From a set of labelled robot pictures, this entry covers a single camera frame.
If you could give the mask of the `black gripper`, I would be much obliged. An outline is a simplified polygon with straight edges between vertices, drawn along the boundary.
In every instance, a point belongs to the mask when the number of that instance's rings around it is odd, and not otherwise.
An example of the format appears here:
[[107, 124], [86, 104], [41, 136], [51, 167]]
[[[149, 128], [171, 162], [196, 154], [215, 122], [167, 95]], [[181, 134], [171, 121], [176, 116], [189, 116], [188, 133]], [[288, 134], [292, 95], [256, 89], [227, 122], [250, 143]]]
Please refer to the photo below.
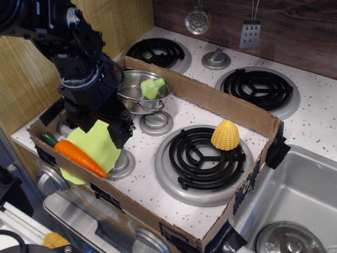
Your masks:
[[117, 75], [124, 71], [117, 64], [97, 66], [86, 79], [61, 79], [57, 88], [65, 98], [68, 115], [85, 133], [97, 120], [108, 124], [108, 132], [116, 148], [133, 136], [134, 123], [117, 91], [123, 85]]

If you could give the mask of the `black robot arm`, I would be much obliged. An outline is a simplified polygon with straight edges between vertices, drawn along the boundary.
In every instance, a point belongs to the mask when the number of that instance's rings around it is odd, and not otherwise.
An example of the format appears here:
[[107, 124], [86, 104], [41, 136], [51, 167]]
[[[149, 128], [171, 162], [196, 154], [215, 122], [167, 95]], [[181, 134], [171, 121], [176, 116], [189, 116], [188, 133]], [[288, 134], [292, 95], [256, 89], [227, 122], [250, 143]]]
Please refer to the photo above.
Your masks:
[[21, 37], [56, 67], [59, 104], [88, 132], [101, 120], [115, 146], [123, 148], [134, 123], [117, 96], [123, 69], [103, 52], [102, 33], [92, 29], [70, 1], [1, 1], [1, 34]]

